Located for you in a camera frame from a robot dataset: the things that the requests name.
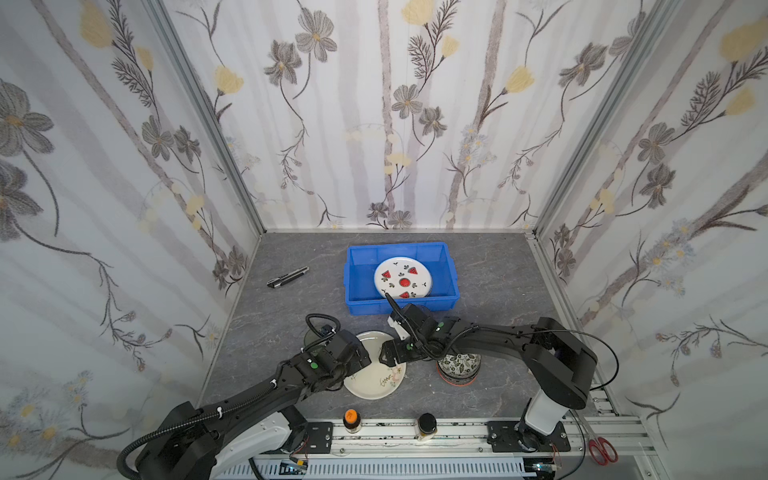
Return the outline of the watermelon pattern white plate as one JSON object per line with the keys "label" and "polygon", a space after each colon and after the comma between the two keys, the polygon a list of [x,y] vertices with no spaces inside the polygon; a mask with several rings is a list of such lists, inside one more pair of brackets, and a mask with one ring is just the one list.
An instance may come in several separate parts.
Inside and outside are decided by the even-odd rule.
{"label": "watermelon pattern white plate", "polygon": [[410,257],[392,257],[374,271],[374,288],[382,297],[423,298],[431,293],[433,278],[427,267]]}

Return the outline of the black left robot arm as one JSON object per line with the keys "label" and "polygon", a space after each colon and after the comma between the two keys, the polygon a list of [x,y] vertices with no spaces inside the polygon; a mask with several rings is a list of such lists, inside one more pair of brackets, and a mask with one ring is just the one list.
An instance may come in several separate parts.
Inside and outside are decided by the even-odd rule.
{"label": "black left robot arm", "polygon": [[117,471],[127,479],[208,479],[217,455],[248,429],[370,364],[361,340],[340,330],[279,362],[269,378],[228,399],[200,408],[178,405],[157,430],[118,454]]}

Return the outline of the black white patterned bowl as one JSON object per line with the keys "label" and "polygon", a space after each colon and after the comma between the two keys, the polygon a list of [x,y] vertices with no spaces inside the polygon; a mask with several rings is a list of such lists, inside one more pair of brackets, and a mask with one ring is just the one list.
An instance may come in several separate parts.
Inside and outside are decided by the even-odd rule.
{"label": "black white patterned bowl", "polygon": [[439,360],[438,369],[454,377],[468,377],[478,374],[482,364],[482,357],[477,354],[446,355]]}

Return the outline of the cream floral plate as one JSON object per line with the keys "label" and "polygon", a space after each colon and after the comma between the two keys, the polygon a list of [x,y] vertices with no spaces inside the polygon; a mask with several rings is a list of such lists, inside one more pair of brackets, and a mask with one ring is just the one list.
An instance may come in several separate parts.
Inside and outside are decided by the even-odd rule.
{"label": "cream floral plate", "polygon": [[369,331],[358,334],[357,338],[368,352],[371,364],[347,377],[344,387],[364,400],[379,400],[394,393],[405,378],[407,366],[398,364],[389,367],[379,361],[384,343],[393,340],[393,337],[384,332]]}

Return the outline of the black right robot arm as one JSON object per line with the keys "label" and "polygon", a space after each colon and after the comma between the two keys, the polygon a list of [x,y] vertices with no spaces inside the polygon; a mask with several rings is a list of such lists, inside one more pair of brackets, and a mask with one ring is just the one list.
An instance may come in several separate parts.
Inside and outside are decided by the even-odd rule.
{"label": "black right robot arm", "polygon": [[388,367],[460,354],[519,359],[539,385],[521,421],[540,436],[552,434],[567,411],[586,406],[598,358],[552,318],[519,326],[486,325],[451,316],[437,319],[412,304],[395,311],[393,318],[408,336],[382,345],[379,361]]}

